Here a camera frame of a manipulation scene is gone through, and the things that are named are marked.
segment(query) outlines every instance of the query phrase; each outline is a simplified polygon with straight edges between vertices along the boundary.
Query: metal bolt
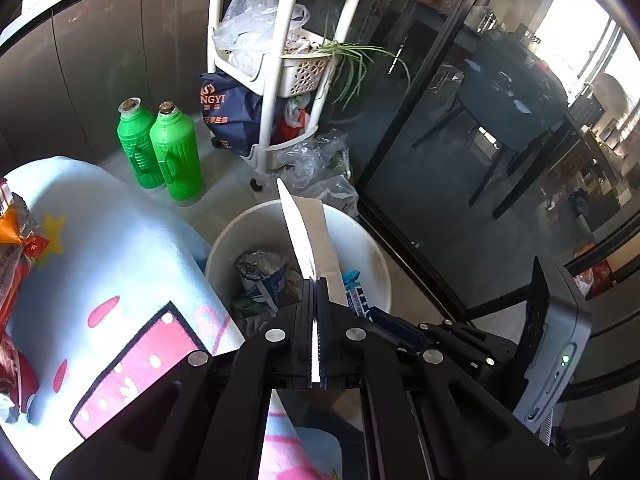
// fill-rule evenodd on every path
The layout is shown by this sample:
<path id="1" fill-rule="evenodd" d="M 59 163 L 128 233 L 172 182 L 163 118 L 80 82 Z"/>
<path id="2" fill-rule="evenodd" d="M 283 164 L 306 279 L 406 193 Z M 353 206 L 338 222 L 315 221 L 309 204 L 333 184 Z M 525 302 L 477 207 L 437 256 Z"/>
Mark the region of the metal bolt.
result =
<path id="1" fill-rule="evenodd" d="M 206 352 L 203 352 L 202 350 L 196 350 L 195 352 L 191 352 L 189 354 L 189 357 L 187 357 L 187 362 L 191 366 L 202 366 L 203 364 L 206 364 L 208 360 L 209 360 L 209 356 L 207 355 Z"/>
<path id="2" fill-rule="evenodd" d="M 442 360 L 444 359 L 444 356 L 442 355 L 442 352 L 432 348 L 430 350 L 425 351 L 424 354 L 422 354 L 422 358 L 425 361 L 427 361 L 429 364 L 437 365 L 442 362 Z"/>
<path id="3" fill-rule="evenodd" d="M 278 341 L 282 341 L 287 334 L 284 330 L 279 328 L 272 328 L 271 330 L 267 330 L 267 333 L 264 335 L 267 341 L 271 341 L 272 343 L 277 343 Z"/>
<path id="4" fill-rule="evenodd" d="M 350 328 L 346 334 L 352 341 L 362 341 L 367 336 L 367 333 L 361 328 Z"/>

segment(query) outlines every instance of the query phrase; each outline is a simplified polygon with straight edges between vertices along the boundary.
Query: green leaves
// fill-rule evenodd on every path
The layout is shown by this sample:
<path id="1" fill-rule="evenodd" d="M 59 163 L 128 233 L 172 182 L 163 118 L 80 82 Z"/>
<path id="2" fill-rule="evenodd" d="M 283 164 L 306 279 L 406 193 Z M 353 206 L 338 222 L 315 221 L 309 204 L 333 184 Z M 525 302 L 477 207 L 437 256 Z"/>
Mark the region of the green leaves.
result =
<path id="1" fill-rule="evenodd" d="M 332 54 L 332 56 L 338 57 L 334 77 L 332 78 L 332 85 L 338 81 L 344 70 L 347 71 L 345 85 L 342 88 L 340 95 L 338 95 L 334 101 L 334 104 L 338 102 L 342 103 L 342 110 L 347 107 L 354 96 L 360 95 L 362 82 L 367 75 L 367 61 L 374 62 L 372 56 L 375 54 L 391 56 L 394 59 L 397 59 L 406 73 L 407 90 L 411 85 L 411 75 L 409 74 L 409 69 L 406 63 L 399 57 L 396 57 L 395 54 L 392 54 L 382 47 L 325 40 L 322 42 L 322 45 L 316 48 L 315 52 Z"/>

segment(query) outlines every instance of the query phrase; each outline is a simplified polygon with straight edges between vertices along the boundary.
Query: white trash can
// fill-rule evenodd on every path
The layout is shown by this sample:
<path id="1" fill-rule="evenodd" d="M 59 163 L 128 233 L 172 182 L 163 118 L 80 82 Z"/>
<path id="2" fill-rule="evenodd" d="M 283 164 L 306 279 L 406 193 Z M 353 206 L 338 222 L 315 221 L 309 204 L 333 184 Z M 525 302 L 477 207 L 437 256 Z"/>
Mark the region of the white trash can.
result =
<path id="1" fill-rule="evenodd" d="M 369 305 L 389 312 L 391 278 L 378 245 L 342 211 L 324 205 L 324 218 L 340 270 L 359 270 Z M 238 256 L 258 249 L 286 254 L 290 262 L 296 261 L 280 200 L 255 205 L 238 215 L 211 248 L 205 275 L 227 309 L 242 291 L 235 265 Z"/>

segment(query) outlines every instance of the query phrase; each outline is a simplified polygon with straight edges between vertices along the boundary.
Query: chair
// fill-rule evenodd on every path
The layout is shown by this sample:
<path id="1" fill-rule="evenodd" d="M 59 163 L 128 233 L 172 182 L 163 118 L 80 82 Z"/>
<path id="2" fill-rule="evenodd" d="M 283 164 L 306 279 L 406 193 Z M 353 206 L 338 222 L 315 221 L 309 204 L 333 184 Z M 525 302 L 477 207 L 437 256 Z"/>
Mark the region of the chair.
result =
<path id="1" fill-rule="evenodd" d="M 469 199 L 472 206 L 494 174 L 506 150 L 532 151 L 532 142 L 561 121 L 567 110 L 566 93 L 548 66 L 533 56 L 513 34 L 484 33 L 458 89 L 453 108 L 418 140 L 417 148 L 465 111 L 500 144 L 481 183 Z"/>

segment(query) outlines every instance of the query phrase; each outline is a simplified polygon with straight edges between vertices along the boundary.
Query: thermos bottle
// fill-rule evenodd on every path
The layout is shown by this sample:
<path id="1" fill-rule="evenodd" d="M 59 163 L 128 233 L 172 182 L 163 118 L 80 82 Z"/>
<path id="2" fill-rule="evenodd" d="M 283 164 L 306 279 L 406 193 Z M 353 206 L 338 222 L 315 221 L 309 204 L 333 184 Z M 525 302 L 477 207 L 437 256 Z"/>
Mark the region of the thermos bottle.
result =
<path id="1" fill-rule="evenodd" d="M 183 202 L 200 195 L 204 182 L 193 120 L 165 101 L 149 135 L 171 198 Z"/>
<path id="2" fill-rule="evenodd" d="M 149 139 L 149 130 L 154 123 L 153 115 L 140 106 L 138 97 L 124 101 L 118 107 L 118 111 L 120 112 L 118 138 L 138 184 L 145 189 L 164 185 L 156 154 Z"/>

